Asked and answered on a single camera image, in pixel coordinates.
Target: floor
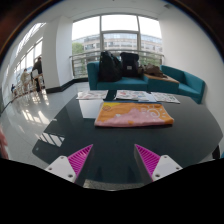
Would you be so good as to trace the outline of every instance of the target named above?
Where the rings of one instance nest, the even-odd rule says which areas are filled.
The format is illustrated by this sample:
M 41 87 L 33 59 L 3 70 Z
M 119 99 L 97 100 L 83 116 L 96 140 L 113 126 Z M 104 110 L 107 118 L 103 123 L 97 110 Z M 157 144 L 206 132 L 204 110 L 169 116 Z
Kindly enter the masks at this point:
M 32 153 L 34 145 L 61 109 L 78 92 L 85 90 L 89 90 L 88 82 L 76 83 L 60 93 L 46 94 L 45 90 L 42 93 L 31 93 L 9 104 L 0 117 L 0 125 L 8 141 L 9 159 L 45 169 L 49 164 Z M 201 162 L 210 160 L 212 160 L 211 155 Z M 104 190 L 123 189 L 122 185 L 115 187 L 88 180 L 84 187 Z M 141 185 L 130 185 L 130 189 L 135 187 L 141 187 Z

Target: magazine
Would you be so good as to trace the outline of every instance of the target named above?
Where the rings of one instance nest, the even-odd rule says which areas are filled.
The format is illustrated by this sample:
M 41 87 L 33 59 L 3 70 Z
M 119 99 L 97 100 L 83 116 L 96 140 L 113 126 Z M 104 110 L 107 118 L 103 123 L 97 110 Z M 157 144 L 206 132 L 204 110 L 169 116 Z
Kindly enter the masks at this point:
M 145 91 L 117 90 L 117 99 L 156 102 L 152 94 Z
M 152 92 L 152 95 L 155 97 L 157 101 L 163 101 L 163 102 L 169 102 L 169 103 L 180 103 L 176 99 L 176 97 L 172 94 Z
M 95 99 L 105 99 L 108 90 L 97 90 L 97 91 L 83 91 L 78 93 L 77 100 L 95 100 Z

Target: blue couch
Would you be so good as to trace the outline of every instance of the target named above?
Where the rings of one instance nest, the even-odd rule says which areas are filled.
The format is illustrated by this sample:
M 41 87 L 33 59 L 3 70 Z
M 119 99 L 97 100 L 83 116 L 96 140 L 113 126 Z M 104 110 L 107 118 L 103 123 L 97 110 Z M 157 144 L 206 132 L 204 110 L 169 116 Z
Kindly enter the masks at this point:
M 163 74 L 180 82 L 177 94 L 189 96 L 196 103 L 201 103 L 205 89 L 205 82 L 203 80 L 188 72 L 165 65 L 160 65 L 160 70 Z
M 90 90 L 136 90 L 149 92 L 165 92 L 177 94 L 178 84 L 161 80 L 148 79 L 142 75 L 140 78 L 122 77 L 117 82 L 99 82 L 99 61 L 87 64 Z
M 99 61 L 89 62 L 87 64 L 90 90 L 136 90 L 147 91 L 148 78 L 127 78 L 122 77 L 117 82 L 99 82 Z
M 140 78 L 122 77 L 117 82 L 99 82 L 99 61 L 87 64 L 90 90 L 136 90 L 149 92 L 163 92 L 190 96 L 196 103 L 200 104 L 204 92 L 205 83 L 198 77 L 187 72 L 171 68 L 165 65 L 160 70 L 176 79 L 180 83 L 167 82 L 157 79 L 148 79 L 142 75 Z

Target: black bag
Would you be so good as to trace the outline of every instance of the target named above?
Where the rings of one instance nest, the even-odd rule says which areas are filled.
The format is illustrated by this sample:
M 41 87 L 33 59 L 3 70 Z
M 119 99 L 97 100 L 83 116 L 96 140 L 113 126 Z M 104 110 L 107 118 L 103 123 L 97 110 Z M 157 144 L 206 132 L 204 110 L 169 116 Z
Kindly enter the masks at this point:
M 139 77 L 138 74 L 138 54 L 122 52 L 121 64 L 122 64 L 122 76 L 124 77 Z
M 121 62 L 109 51 L 101 52 L 99 65 L 99 81 L 116 82 L 121 78 Z

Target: pink triangle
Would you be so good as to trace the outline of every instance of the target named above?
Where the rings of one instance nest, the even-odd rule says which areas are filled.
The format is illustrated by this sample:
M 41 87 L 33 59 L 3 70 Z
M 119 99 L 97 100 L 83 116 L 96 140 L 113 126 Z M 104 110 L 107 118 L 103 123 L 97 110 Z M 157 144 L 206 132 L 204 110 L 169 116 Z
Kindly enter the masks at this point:
M 92 146 L 93 146 L 93 144 L 86 146 L 85 148 L 80 149 L 79 151 L 73 153 L 72 155 L 70 155 L 68 157 L 68 161 L 76 173 L 76 178 L 79 176 L 79 173 L 85 164 L 86 158 L 87 158 Z
M 140 145 L 135 144 L 135 147 L 139 152 L 147 172 L 149 173 L 150 177 L 152 177 L 152 174 L 159 162 L 160 156 Z

